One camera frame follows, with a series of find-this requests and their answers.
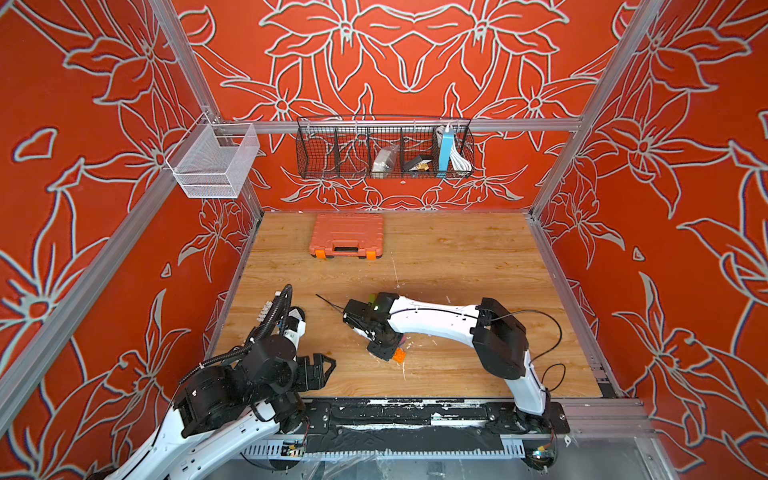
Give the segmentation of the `long orange lego brick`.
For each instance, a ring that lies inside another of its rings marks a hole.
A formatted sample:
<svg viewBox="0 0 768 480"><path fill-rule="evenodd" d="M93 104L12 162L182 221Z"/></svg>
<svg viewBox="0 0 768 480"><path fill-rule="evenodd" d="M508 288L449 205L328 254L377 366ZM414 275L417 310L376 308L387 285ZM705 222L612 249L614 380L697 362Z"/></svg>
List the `long orange lego brick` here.
<svg viewBox="0 0 768 480"><path fill-rule="evenodd" d="M406 359L406 352L401 349L397 348L393 355L393 360L399 364L403 364Z"/></svg>

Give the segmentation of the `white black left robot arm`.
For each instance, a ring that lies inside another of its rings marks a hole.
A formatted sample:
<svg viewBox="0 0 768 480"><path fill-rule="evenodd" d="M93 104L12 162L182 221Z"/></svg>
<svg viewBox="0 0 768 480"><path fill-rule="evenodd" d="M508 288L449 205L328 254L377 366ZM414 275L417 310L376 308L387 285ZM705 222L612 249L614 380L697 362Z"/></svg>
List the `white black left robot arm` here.
<svg viewBox="0 0 768 480"><path fill-rule="evenodd" d="M154 433L97 479L202 479L246 447L306 427L302 393L324 388L334 359L301 356L304 311L285 285L242 345L211 357L179 383Z"/></svg>

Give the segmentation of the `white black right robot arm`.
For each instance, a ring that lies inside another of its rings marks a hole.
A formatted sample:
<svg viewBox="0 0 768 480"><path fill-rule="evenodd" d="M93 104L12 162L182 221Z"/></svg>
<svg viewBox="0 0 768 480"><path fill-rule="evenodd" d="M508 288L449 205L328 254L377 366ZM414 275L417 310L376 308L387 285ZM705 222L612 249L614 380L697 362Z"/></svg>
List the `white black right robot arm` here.
<svg viewBox="0 0 768 480"><path fill-rule="evenodd" d="M380 292L368 303L350 300L343 322L368 340L373 356L389 361L408 334L452 340L474 349L483 368L501 378L518 412L544 417L551 394L540 381L526 327L500 302L484 297L476 305L442 305Z"/></svg>

